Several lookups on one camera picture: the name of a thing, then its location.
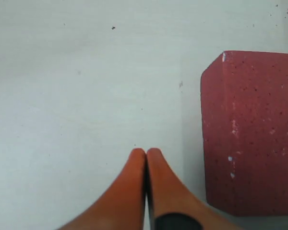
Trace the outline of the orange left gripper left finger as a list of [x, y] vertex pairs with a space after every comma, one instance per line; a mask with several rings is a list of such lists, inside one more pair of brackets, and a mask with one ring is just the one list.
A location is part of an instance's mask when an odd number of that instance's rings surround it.
[[133, 149], [118, 177], [87, 210], [61, 230], [142, 230], [145, 210], [145, 152]]

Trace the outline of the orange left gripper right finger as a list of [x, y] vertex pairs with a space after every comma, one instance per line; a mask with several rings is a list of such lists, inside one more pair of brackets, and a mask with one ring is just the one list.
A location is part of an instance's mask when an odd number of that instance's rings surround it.
[[152, 230], [238, 230], [207, 207], [180, 181], [158, 148], [147, 158], [147, 198]]

